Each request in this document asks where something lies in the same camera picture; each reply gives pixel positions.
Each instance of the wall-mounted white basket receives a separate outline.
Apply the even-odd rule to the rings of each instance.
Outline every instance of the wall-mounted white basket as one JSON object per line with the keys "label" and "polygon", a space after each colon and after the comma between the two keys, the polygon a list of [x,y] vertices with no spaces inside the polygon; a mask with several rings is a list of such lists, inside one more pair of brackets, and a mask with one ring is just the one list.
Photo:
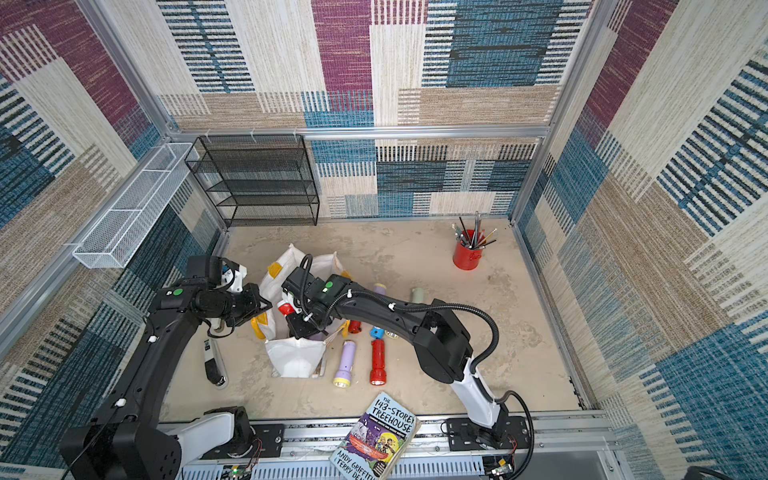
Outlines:
{"label": "wall-mounted white basket", "polygon": [[87,268],[125,268],[198,160],[191,143],[168,143],[110,206],[73,252]]}

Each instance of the white ventilated panel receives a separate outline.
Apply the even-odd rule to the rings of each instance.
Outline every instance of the white ventilated panel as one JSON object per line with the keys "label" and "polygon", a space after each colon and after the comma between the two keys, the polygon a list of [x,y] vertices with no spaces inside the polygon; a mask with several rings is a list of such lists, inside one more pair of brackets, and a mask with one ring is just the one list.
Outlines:
{"label": "white ventilated panel", "polygon": [[[444,455],[401,458],[389,478],[451,478],[483,475],[482,457]],[[313,478],[343,480],[329,460],[264,462],[253,469],[251,480]]]}

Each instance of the electrical wire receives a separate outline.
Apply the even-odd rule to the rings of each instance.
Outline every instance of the electrical wire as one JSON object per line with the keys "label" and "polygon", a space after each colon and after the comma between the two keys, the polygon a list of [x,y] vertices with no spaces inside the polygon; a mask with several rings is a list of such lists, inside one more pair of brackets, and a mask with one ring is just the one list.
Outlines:
{"label": "electrical wire", "polygon": [[496,403],[504,403],[506,399],[509,398],[509,396],[514,396],[518,400],[518,402],[520,402],[520,405],[523,407],[523,412],[525,412],[525,421],[528,423],[528,434],[531,436],[530,444],[528,446],[528,453],[525,454],[525,458],[523,459],[523,462],[520,464],[520,468],[516,468],[515,471],[507,479],[507,480],[515,480],[515,478],[522,475],[523,471],[528,467],[528,464],[531,463],[531,458],[533,458],[534,429],[533,429],[533,418],[531,417],[531,412],[528,410],[528,406],[525,405],[525,401],[523,401],[523,398],[516,391],[507,390],[506,392],[504,392],[504,395],[502,395],[500,399],[496,400]]}
{"label": "electrical wire", "polygon": [[253,452],[253,455],[250,456],[250,460],[248,460],[248,465],[246,465],[246,468],[245,468],[246,470],[248,470],[249,468],[255,467],[257,463],[259,463],[259,458],[261,458],[261,445],[262,445],[261,439],[257,437],[256,441],[259,442],[259,446],[256,447],[256,451]]}
{"label": "electrical wire", "polygon": [[117,407],[117,406],[114,407],[114,411],[112,412],[112,415],[109,416],[109,419],[106,422],[104,422],[104,424],[101,426],[101,428],[98,430],[98,432],[96,432],[96,435],[94,435],[91,438],[91,441],[88,442],[85,447],[83,447],[83,449],[80,451],[80,453],[78,453],[78,456],[74,457],[74,460],[72,460],[72,462],[70,462],[70,464],[67,466],[67,469],[64,470],[64,473],[61,475],[59,480],[64,480],[64,478],[67,476],[67,474],[72,470],[72,466],[76,463],[76,461],[79,460],[80,457],[82,457],[83,454],[86,453],[88,451],[88,449],[93,446],[94,443],[96,443],[96,440],[98,440],[98,438],[101,436],[101,434],[107,428],[107,425],[109,425],[109,422],[111,422],[112,419],[114,418],[114,414],[116,414],[120,408],[121,407]]}
{"label": "electrical wire", "polygon": [[[304,260],[306,260],[307,257],[310,257],[309,266],[304,268]],[[301,267],[304,268],[304,274],[302,275],[303,281],[302,281],[302,289],[300,291],[300,296],[302,297],[301,303],[303,305],[303,297],[304,297],[304,286],[306,285],[306,277],[309,275],[309,269],[312,265],[312,258],[311,255],[307,254],[304,257],[304,260],[301,262]],[[477,369],[477,365],[479,365],[480,362],[488,358],[493,351],[496,349],[496,346],[498,346],[498,326],[496,325],[496,322],[493,320],[493,318],[488,315],[486,312],[480,310],[479,308],[475,306],[470,305],[464,305],[463,303],[442,303],[440,305],[424,305],[424,306],[399,306],[391,299],[388,299],[384,296],[379,295],[378,293],[371,292],[368,290],[352,290],[349,289],[346,292],[340,293],[331,304],[326,309],[326,312],[323,314],[323,318],[321,323],[324,323],[328,317],[331,314],[331,311],[336,308],[336,305],[343,300],[344,298],[350,298],[354,296],[364,296],[368,297],[370,299],[373,299],[377,303],[380,303],[384,306],[387,306],[394,312],[402,312],[402,313],[420,313],[420,312],[433,312],[436,310],[460,310],[464,312],[472,313],[473,315],[479,316],[482,318],[488,326],[491,328],[491,343],[488,345],[488,347],[480,353],[480,355],[476,356],[474,360],[469,364],[469,372],[474,375],[475,371]],[[485,397],[485,399],[490,403],[503,403],[505,402],[509,396],[514,396],[518,402],[520,402],[520,405],[523,407],[523,411],[525,412],[525,420],[528,423],[528,431],[530,437],[530,445],[528,447],[528,453],[525,454],[525,459],[523,460],[522,464],[520,465],[520,469],[515,469],[515,471],[511,474],[508,480],[515,480],[515,478],[522,475],[522,472],[528,467],[528,464],[531,463],[531,459],[533,458],[533,449],[534,449],[534,428],[533,428],[533,418],[531,417],[531,412],[528,410],[528,406],[525,405],[525,401],[523,398],[514,390],[507,390],[504,395],[499,399],[494,399],[491,394],[488,392],[488,390],[485,388],[485,385],[483,385],[482,381],[478,376],[474,376],[475,384],[479,387],[480,392]]]}
{"label": "electrical wire", "polygon": [[299,290],[299,308],[303,311],[303,315],[306,316],[308,309],[306,308],[306,279],[310,276],[310,268],[312,268],[312,254],[308,253],[301,259],[299,267],[304,270],[301,275],[301,288]]}
{"label": "electrical wire", "polygon": [[210,322],[208,321],[208,319],[201,319],[201,320],[203,321],[203,323],[206,323],[206,324],[208,325],[208,336],[209,336],[210,338],[212,338],[212,339],[225,339],[225,338],[227,338],[228,336],[230,336],[230,335],[232,335],[233,333],[235,333],[235,325],[234,325],[234,322],[232,322],[232,328],[230,329],[229,333],[227,333],[226,335],[214,335],[214,334],[213,334],[213,333],[210,331],[210,329],[212,329],[212,328],[213,328],[213,326],[210,324]]}

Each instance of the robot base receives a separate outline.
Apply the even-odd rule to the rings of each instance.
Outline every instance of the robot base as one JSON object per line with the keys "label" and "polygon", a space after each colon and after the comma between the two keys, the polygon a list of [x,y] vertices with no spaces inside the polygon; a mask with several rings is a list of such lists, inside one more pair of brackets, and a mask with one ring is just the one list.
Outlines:
{"label": "robot base", "polygon": [[504,424],[505,434],[498,446],[480,445],[478,437],[482,438],[483,429],[480,425],[472,423],[469,419],[447,419],[445,420],[445,430],[448,434],[448,444],[451,452],[467,452],[468,450],[482,450],[494,448],[500,450],[511,450],[514,438],[518,443],[518,449],[527,449],[531,444],[531,436],[528,434],[528,427],[525,424],[525,417],[510,416]]}

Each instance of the wire shelf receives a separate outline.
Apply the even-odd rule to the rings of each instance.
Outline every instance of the wire shelf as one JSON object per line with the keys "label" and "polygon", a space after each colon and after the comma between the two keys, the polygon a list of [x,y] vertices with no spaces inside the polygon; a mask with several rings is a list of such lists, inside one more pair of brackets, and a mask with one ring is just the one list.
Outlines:
{"label": "wire shelf", "polygon": [[317,225],[319,197],[295,135],[199,137],[185,160],[228,227]]}
{"label": "wire shelf", "polygon": [[191,143],[160,147],[73,255],[87,268],[125,268],[189,174],[182,159],[197,158]]}

